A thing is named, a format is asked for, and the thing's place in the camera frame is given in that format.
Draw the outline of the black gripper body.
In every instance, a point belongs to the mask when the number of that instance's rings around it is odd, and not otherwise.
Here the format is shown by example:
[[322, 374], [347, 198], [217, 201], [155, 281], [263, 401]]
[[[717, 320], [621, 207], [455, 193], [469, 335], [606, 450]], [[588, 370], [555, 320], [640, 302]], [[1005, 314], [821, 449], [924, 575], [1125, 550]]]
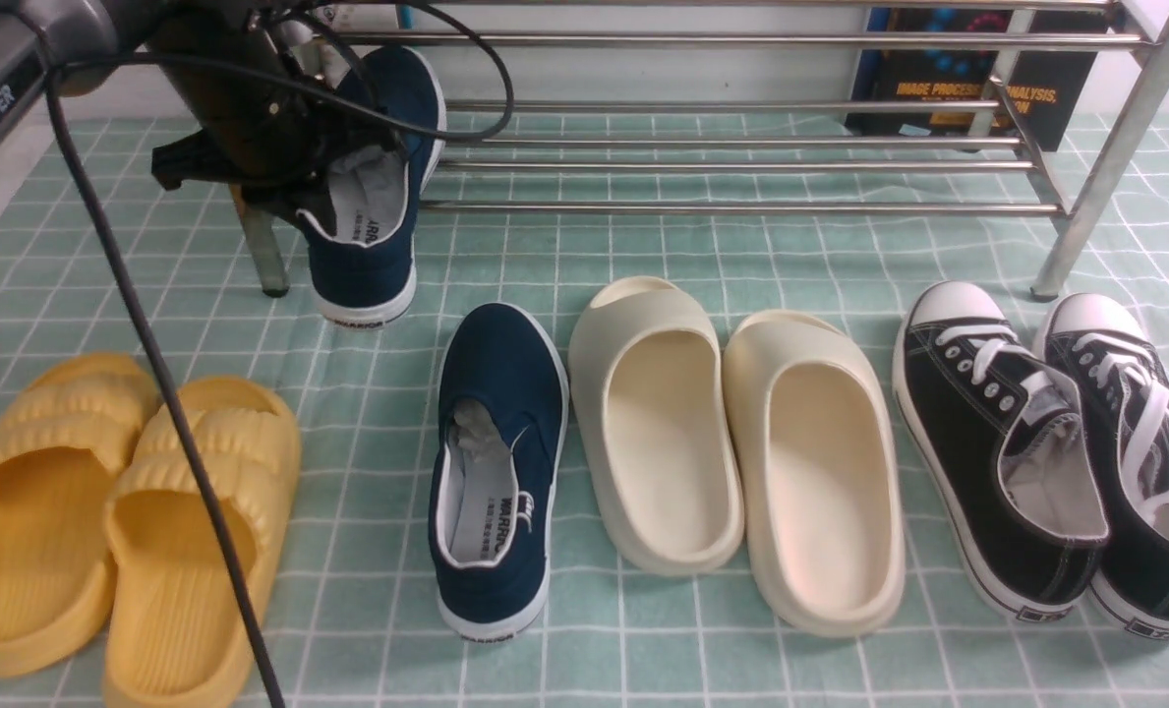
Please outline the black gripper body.
[[172, 4], [147, 49], [199, 60], [162, 72], [201, 129], [153, 152], [157, 183], [224, 183], [277, 218], [297, 221], [305, 209], [332, 221], [328, 171], [361, 150], [386, 148], [389, 130], [337, 107], [336, 89], [306, 71], [295, 50], [316, 35], [332, 32], [307, 4]]

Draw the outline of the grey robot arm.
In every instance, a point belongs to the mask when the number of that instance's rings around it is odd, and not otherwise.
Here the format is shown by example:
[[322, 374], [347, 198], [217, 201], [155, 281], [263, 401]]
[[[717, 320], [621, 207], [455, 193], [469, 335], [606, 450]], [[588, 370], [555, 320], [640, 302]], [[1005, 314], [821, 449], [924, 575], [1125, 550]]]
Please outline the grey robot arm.
[[117, 68], [158, 65], [199, 129], [152, 150], [162, 190], [224, 185], [264, 294], [288, 294], [274, 220], [304, 225], [328, 207], [328, 167], [359, 150], [397, 148], [357, 67], [345, 99], [311, 75], [289, 27], [337, 41], [313, 1], [0, 1], [0, 145], [51, 89], [87, 95]]

